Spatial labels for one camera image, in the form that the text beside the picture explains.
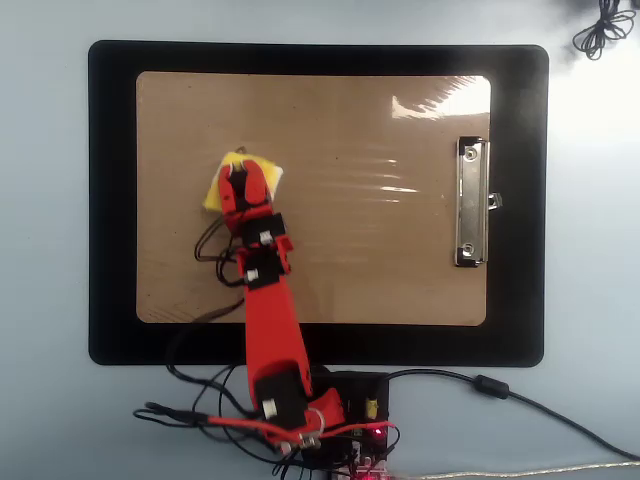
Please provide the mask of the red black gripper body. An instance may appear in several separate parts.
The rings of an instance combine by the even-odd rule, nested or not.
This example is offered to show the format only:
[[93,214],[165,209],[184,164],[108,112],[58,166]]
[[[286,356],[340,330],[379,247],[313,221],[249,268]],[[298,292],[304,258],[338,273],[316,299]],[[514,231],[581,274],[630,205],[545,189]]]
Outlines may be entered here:
[[245,249],[262,247],[292,251],[293,244],[281,213],[271,205],[260,205],[242,212],[225,214],[225,224],[233,238],[239,238]]

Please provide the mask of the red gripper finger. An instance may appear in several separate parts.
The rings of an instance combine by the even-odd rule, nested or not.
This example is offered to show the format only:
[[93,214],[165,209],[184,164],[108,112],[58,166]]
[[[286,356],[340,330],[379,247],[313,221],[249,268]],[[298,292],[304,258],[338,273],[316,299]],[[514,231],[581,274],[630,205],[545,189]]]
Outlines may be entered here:
[[217,181],[220,210],[226,224],[236,224],[246,210],[246,171],[234,165],[221,168]]
[[275,189],[275,165],[263,158],[243,158],[239,171],[237,207],[248,210],[269,205]]

